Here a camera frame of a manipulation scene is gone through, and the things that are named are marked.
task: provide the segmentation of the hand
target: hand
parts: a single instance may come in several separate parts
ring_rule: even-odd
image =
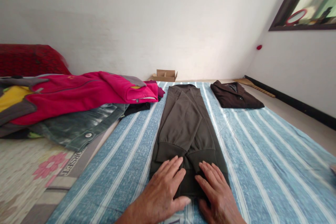
[[[126,209],[116,223],[158,223],[184,209],[191,200],[186,196],[173,199],[185,169],[178,171],[183,158],[163,162],[140,196]]]
[[[220,169],[215,164],[210,165],[204,161],[199,164],[199,167],[204,172],[208,181],[200,175],[196,175],[195,179],[211,203],[210,209],[204,199],[199,200],[199,208],[206,221],[210,224],[246,224]]]

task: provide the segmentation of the red cushion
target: red cushion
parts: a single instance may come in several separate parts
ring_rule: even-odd
[[[69,75],[67,66],[48,45],[0,44],[0,76]]]

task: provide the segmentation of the jacket collar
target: jacket collar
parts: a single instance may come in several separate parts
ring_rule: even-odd
[[[238,82],[230,82],[230,83],[224,83],[222,84],[219,80],[215,81],[213,83],[216,87],[219,89],[229,92],[234,95],[242,95],[245,92],[245,89],[238,83]],[[230,88],[228,85],[233,85],[237,87],[237,92],[235,92],[232,88]]]

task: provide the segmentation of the zipper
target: zipper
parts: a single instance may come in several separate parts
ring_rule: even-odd
[[[62,90],[58,90],[58,91],[54,91],[54,92],[46,92],[46,93],[41,93],[42,90],[38,89],[36,90],[33,94],[50,94],[50,93],[58,93],[58,92],[63,92],[63,91],[66,91],[66,90],[72,90],[72,89],[77,89],[77,88],[81,88],[83,87],[84,85],[88,84],[89,82],[93,82],[93,81],[102,81],[102,80],[89,80],[88,82],[85,82],[84,84],[82,84],[81,86],[77,86],[77,87],[74,87],[74,88],[68,88],[68,89],[62,89]]]

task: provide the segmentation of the yellow fabric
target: yellow fabric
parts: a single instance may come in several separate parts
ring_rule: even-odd
[[[26,95],[32,94],[29,87],[24,86],[12,86],[0,97],[0,112],[19,103]]]

